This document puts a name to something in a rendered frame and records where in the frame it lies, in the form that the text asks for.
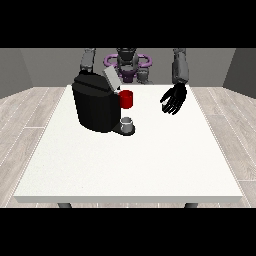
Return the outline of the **red pod holder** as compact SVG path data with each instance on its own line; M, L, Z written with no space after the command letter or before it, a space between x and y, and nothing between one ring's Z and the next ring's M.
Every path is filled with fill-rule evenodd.
M130 90L122 90L119 92L120 107L129 109L133 106L133 92Z

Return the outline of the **pale grey machine lid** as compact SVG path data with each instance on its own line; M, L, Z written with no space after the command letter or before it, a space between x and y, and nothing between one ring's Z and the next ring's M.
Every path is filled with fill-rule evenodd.
M113 66L105 68L103 70L103 74L113 91L116 91L121 86L121 80L119 79Z

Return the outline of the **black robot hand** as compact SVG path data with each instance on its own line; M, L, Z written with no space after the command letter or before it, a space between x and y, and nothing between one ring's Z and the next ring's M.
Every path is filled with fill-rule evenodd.
M168 103L166 109L162 108L164 113L175 115L186 100L187 89L184 83L177 83L170 88L161 98L160 103Z

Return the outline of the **black coffee machine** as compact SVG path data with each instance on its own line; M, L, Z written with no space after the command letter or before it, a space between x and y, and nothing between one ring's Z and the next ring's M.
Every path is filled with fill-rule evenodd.
M73 97L79 122L85 128L100 133L116 132L123 136L135 133L121 131L119 92L114 92L107 79L99 74L81 71L72 84Z

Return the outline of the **small grey cup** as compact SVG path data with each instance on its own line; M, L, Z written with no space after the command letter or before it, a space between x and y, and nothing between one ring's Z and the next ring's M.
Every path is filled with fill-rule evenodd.
M123 117L120 120L120 124L121 124L121 131L124 133L129 133L133 129L133 121L130 117Z

